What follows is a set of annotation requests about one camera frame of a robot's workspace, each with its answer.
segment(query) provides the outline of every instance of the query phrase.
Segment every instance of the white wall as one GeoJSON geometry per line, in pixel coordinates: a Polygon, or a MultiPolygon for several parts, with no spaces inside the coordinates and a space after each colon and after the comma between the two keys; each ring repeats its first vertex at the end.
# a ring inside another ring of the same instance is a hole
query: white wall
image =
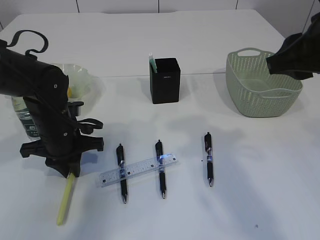
{"type": "Polygon", "coordinates": [[[157,13],[158,0],[77,0],[81,13],[157,13]]]}
{"type": "Polygon", "coordinates": [[[314,0],[239,0],[238,9],[257,10],[284,37],[303,31],[314,0]]]}
{"type": "MultiPolygon", "coordinates": [[[[285,37],[303,31],[313,3],[311,15],[320,11],[319,0],[77,0],[77,2],[81,13],[157,13],[158,11],[165,13],[236,9],[236,6],[237,9],[255,9],[285,37]]],[[[19,14],[77,12],[76,0],[0,0],[0,22],[3,27],[19,14]]]]}
{"type": "Polygon", "coordinates": [[[0,0],[0,22],[3,27],[20,14],[77,12],[76,0],[0,0]]]}
{"type": "Polygon", "coordinates": [[[236,9],[237,0],[159,0],[160,13],[236,9]]]}

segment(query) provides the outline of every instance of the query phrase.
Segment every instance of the clear ruler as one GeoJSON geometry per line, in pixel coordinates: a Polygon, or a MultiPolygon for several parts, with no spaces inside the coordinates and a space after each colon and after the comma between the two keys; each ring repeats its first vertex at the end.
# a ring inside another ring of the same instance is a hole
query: clear ruler
{"type": "MultiPolygon", "coordinates": [[[[163,160],[162,165],[159,165],[158,158],[154,157],[125,166],[125,177],[121,178],[121,180],[131,179],[138,175],[149,173],[163,167],[168,167],[178,162],[172,153],[161,155],[160,158],[163,160]]],[[[119,168],[101,173],[99,175],[98,186],[103,188],[118,182],[120,182],[119,168]]]]}

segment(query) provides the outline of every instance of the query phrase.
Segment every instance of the plastic bottle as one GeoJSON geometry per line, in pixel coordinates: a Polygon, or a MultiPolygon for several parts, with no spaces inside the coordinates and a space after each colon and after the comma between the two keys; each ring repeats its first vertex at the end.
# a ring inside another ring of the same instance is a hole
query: plastic bottle
{"type": "Polygon", "coordinates": [[[31,118],[28,108],[25,104],[23,97],[12,97],[11,98],[13,109],[20,119],[25,133],[31,141],[36,141],[40,139],[39,133],[37,131],[36,125],[31,118]]]}

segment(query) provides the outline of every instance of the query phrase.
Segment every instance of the yellow highlighter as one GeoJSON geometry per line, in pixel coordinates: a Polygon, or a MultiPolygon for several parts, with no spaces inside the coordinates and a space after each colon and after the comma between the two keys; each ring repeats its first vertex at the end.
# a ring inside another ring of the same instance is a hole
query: yellow highlighter
{"type": "Polygon", "coordinates": [[[68,98],[71,98],[71,96],[72,96],[72,91],[71,91],[71,88],[70,88],[70,87],[68,87],[68,90],[67,90],[66,94],[67,94],[68,98]]]}
{"type": "Polygon", "coordinates": [[[66,214],[66,209],[70,197],[70,192],[73,187],[74,181],[75,181],[75,175],[71,172],[67,178],[66,186],[64,189],[62,201],[60,204],[59,212],[58,212],[58,217],[56,218],[56,224],[58,226],[62,225],[64,223],[65,219],[65,214],[66,214]]]}

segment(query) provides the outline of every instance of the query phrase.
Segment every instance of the pen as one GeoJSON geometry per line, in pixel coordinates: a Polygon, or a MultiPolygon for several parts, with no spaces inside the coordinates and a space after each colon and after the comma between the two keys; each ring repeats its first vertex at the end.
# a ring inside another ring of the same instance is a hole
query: pen
{"type": "Polygon", "coordinates": [[[159,162],[159,180],[160,180],[160,190],[161,190],[161,194],[162,194],[162,198],[165,199],[166,198],[166,174],[165,174],[165,168],[161,167],[163,166],[163,157],[161,157],[164,154],[164,150],[162,147],[162,142],[159,140],[156,144],[155,144],[155,151],[156,151],[156,157],[157,160],[159,162]]]}
{"type": "MultiPolygon", "coordinates": [[[[116,148],[116,157],[118,159],[118,165],[119,165],[119,176],[120,179],[123,179],[126,177],[125,172],[125,154],[124,154],[124,147],[119,144],[119,146],[116,148]]],[[[128,201],[128,190],[127,190],[127,180],[121,180],[120,181],[121,186],[121,196],[123,202],[126,204],[128,201]]]]}
{"type": "Polygon", "coordinates": [[[212,160],[212,140],[211,140],[211,134],[209,132],[204,136],[204,147],[207,153],[207,156],[206,156],[207,178],[208,178],[209,186],[212,187],[214,184],[214,164],[212,160]]]}

